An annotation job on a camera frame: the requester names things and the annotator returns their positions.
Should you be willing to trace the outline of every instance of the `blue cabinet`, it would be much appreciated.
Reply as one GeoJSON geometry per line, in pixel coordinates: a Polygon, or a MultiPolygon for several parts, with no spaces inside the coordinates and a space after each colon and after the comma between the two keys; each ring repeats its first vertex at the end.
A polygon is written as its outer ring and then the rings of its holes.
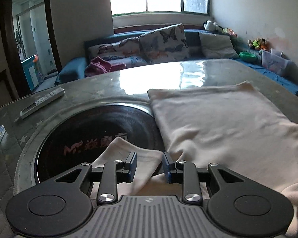
{"type": "Polygon", "coordinates": [[[37,70],[35,69],[34,63],[35,59],[36,57],[33,55],[22,62],[22,68],[31,91],[39,85],[39,81],[37,80],[37,70]]]}

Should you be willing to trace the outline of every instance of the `wooden door frame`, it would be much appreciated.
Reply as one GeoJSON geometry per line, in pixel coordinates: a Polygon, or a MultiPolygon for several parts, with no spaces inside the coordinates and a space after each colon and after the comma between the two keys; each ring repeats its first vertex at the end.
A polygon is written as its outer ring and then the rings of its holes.
{"type": "MultiPolygon", "coordinates": [[[[62,66],[54,35],[50,0],[45,0],[45,14],[46,23],[48,26],[48,35],[50,38],[56,69],[58,72],[60,72],[62,70],[62,66]]],[[[4,53],[13,83],[19,97],[24,97],[31,94],[31,90],[24,75],[21,60],[16,46],[13,28],[12,0],[0,0],[0,29],[4,53]]]]}

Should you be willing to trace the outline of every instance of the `pillow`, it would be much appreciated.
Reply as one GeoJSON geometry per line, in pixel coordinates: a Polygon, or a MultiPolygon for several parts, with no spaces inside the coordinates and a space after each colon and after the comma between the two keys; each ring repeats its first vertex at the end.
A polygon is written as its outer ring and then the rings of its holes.
{"type": "Polygon", "coordinates": [[[130,37],[112,44],[101,44],[88,48],[90,56],[97,56],[104,60],[126,58],[140,53],[139,38],[130,37]]]}
{"type": "Polygon", "coordinates": [[[182,24],[153,30],[139,36],[151,63],[182,61],[189,58],[189,48],[182,24]]]}
{"type": "Polygon", "coordinates": [[[148,65],[148,63],[143,58],[141,58],[139,56],[131,56],[131,57],[123,58],[123,59],[110,60],[108,62],[111,63],[111,65],[124,63],[126,65],[127,69],[148,65]]]}
{"type": "Polygon", "coordinates": [[[207,59],[239,58],[230,37],[221,34],[200,32],[202,53],[207,59]]]}

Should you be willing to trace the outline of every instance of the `stuffed toy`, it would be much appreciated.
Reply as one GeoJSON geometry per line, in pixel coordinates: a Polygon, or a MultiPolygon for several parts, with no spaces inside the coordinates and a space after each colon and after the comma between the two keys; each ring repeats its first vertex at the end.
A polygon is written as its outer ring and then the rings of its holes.
{"type": "Polygon", "coordinates": [[[237,34],[234,32],[234,30],[232,30],[231,28],[225,28],[223,29],[223,33],[227,33],[229,34],[230,36],[235,36],[237,37],[237,34]]]}
{"type": "Polygon", "coordinates": [[[203,26],[205,28],[206,31],[208,32],[223,32],[223,28],[221,26],[219,26],[216,22],[213,23],[210,20],[206,21],[203,23],[203,26]]]}
{"type": "Polygon", "coordinates": [[[262,49],[267,51],[267,39],[257,38],[254,41],[251,41],[249,39],[248,43],[249,43],[249,49],[255,49],[257,51],[262,49]]]}

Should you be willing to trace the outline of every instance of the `blue sofa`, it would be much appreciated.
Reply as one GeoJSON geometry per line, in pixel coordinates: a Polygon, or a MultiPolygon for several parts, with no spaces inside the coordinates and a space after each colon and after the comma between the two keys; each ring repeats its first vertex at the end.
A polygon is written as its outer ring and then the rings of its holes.
{"type": "MultiPolygon", "coordinates": [[[[129,38],[129,37],[139,37],[140,35],[144,33],[148,33],[151,30],[146,31],[134,31],[134,32],[126,32],[121,34],[115,34],[112,36],[104,37],[104,38],[97,38],[94,40],[86,41],[84,42],[84,50],[85,50],[85,57],[79,57],[72,59],[69,63],[65,65],[65,67],[62,69],[62,71],[59,73],[56,81],[55,86],[67,82],[71,82],[78,79],[85,78],[85,68],[90,63],[90,55],[88,48],[100,44],[107,44],[107,43],[115,43],[118,41],[121,41],[123,39],[129,38]]],[[[205,30],[199,30],[199,29],[185,29],[184,33],[187,38],[187,45],[190,49],[190,55],[191,60],[198,60],[203,59],[204,56],[202,54],[201,50],[201,41],[199,37],[199,32],[205,32],[205,30]]],[[[237,59],[237,61],[243,63],[244,65],[254,69],[255,71],[259,72],[260,74],[263,74],[267,76],[268,78],[272,79],[273,81],[277,82],[278,84],[285,87],[287,90],[289,90],[291,93],[298,95],[298,85],[295,83],[292,83],[291,81],[287,80],[286,78],[283,78],[274,72],[271,72],[260,65],[254,65],[250,63],[245,63],[241,59],[237,59]]]]}
{"type": "MultiPolygon", "coordinates": [[[[55,85],[71,82],[78,79],[85,78],[85,68],[90,63],[90,56],[88,52],[88,48],[96,45],[101,44],[107,44],[107,43],[115,43],[118,41],[121,41],[123,39],[129,38],[129,37],[139,37],[142,34],[148,33],[151,30],[146,31],[134,31],[134,32],[126,32],[121,34],[115,34],[112,36],[104,37],[104,38],[97,38],[94,40],[86,41],[84,42],[84,50],[85,50],[85,57],[79,57],[72,59],[69,63],[65,65],[65,67],[62,69],[62,71],[59,73],[55,85]]],[[[187,38],[187,45],[190,48],[193,47],[201,47],[201,41],[199,37],[199,32],[202,32],[205,30],[199,30],[199,29],[185,29],[184,33],[187,38]]],[[[198,50],[197,53],[192,55],[194,58],[203,58],[201,49],[198,50]]]]}

